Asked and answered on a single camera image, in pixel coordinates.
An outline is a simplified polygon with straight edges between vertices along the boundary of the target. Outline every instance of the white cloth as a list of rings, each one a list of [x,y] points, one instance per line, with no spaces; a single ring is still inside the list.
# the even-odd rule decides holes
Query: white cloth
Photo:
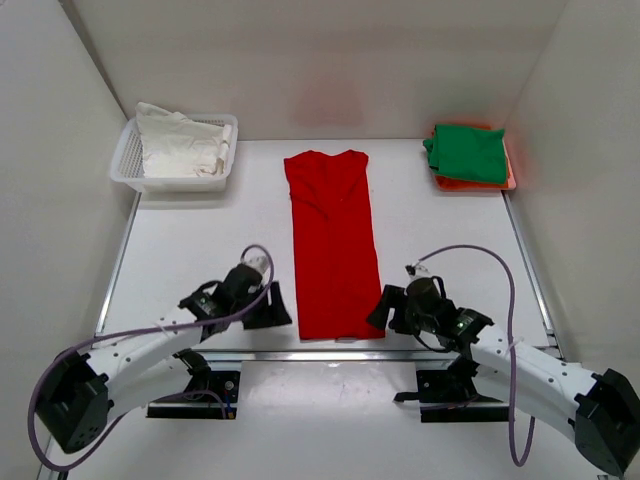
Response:
[[[136,105],[147,178],[202,177],[224,171],[232,127],[189,120],[148,103]]]

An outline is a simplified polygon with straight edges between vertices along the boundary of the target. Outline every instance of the white table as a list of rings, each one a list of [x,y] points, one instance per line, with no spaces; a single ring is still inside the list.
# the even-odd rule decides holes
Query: white table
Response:
[[[136,410],[70,474],[71,480],[264,475],[280,480],[596,479],[597,470],[575,446],[543,424],[527,466],[518,469],[510,460],[506,424],[421,424],[416,404],[394,405],[397,391],[416,388],[412,361],[434,358],[410,337],[389,333],[378,341],[300,342],[283,159],[306,150],[336,154],[346,149],[370,158],[367,175],[382,284],[405,285],[404,265],[436,248],[453,243],[489,247],[515,276],[515,334],[549,346],[539,299],[501,194],[439,192],[417,140],[241,142],[224,194],[141,199],[105,305],[108,315],[98,330],[147,325],[204,281],[222,278],[243,247],[254,242],[274,257],[294,325],[251,332],[232,325],[203,344],[212,359],[272,360],[242,364],[236,420],[151,420]],[[495,260],[480,252],[450,252],[428,267],[445,279],[458,305],[505,326],[507,281]],[[527,423],[520,418],[520,446]],[[56,445],[51,456],[68,460]]]

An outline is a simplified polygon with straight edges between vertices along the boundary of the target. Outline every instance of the basket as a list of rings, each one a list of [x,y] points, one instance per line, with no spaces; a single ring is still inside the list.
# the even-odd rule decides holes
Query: basket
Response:
[[[142,142],[136,119],[127,122],[111,160],[111,179],[126,183],[138,192],[211,192],[222,191],[227,186],[227,177],[231,173],[238,143],[238,119],[233,115],[186,115],[196,122],[209,123],[224,127],[231,125],[231,144],[229,156],[222,175],[187,178],[145,178],[142,167]]]

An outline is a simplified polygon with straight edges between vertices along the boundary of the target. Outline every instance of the robotic arm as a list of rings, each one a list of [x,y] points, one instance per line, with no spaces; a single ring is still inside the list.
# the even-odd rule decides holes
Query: robotic arm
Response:
[[[268,267],[266,257],[241,261],[223,282],[200,286],[156,319],[157,333],[120,338],[85,354],[65,354],[44,378],[35,408],[62,450],[69,454],[85,448],[108,423],[136,407],[206,388],[209,366],[191,347],[227,330],[231,320],[204,322],[228,317],[258,299],[267,288],[263,277]],[[268,295],[241,318],[245,329],[292,323],[278,282],[268,288]],[[194,323],[204,326],[175,329]]]
[[[629,381],[614,370],[599,375],[569,365],[546,353],[514,342],[493,321],[446,298],[439,277],[421,276],[407,267],[406,289],[387,285],[368,322],[401,334],[435,335],[444,349],[457,352],[449,367],[466,372],[475,392],[509,401],[515,382],[517,407],[551,425],[573,442],[580,453],[605,472],[622,476],[640,450],[640,399]],[[511,374],[515,352],[516,375]]]

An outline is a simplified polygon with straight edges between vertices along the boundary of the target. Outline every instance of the folded green fabric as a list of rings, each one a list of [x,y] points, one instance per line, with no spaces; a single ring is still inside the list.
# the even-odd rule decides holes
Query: folded green fabric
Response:
[[[481,130],[459,125],[436,125],[427,149],[429,167],[438,175],[480,183],[507,181],[504,130]]]

